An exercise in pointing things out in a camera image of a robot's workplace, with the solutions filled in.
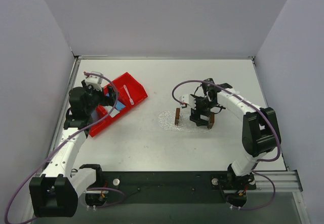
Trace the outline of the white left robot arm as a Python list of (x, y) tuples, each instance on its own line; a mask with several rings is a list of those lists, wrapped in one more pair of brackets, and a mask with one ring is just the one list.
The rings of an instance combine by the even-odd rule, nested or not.
[(94, 125), (92, 113), (100, 105), (116, 104), (113, 87), (110, 86), (109, 93), (105, 94), (101, 83), (102, 78), (90, 75), (80, 87), (69, 91), (70, 107), (66, 112), (61, 141), (47, 167), (29, 183), (36, 217), (72, 217), (78, 199), (87, 187), (99, 189), (103, 185), (103, 175), (93, 168), (84, 168), (75, 176), (70, 175), (76, 156)]

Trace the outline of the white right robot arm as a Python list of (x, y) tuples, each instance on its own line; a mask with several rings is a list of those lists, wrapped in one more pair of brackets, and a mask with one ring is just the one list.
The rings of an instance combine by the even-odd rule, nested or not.
[(262, 108), (241, 96), (230, 84), (215, 85), (208, 78), (199, 86), (202, 96), (195, 93), (180, 97), (181, 106), (190, 108), (190, 121), (198, 127), (211, 129), (215, 123), (213, 108), (228, 110), (242, 122), (242, 153), (228, 166), (233, 179), (242, 179), (252, 173), (269, 152), (280, 150), (280, 133), (274, 109)]

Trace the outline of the clear textured holder with wood ends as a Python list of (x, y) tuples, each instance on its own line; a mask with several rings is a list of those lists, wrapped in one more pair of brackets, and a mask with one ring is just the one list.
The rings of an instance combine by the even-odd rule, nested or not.
[(205, 115), (195, 115), (192, 111), (176, 108), (175, 122), (176, 129), (193, 131), (194, 129), (212, 129), (215, 123), (215, 114), (211, 113), (208, 117)]

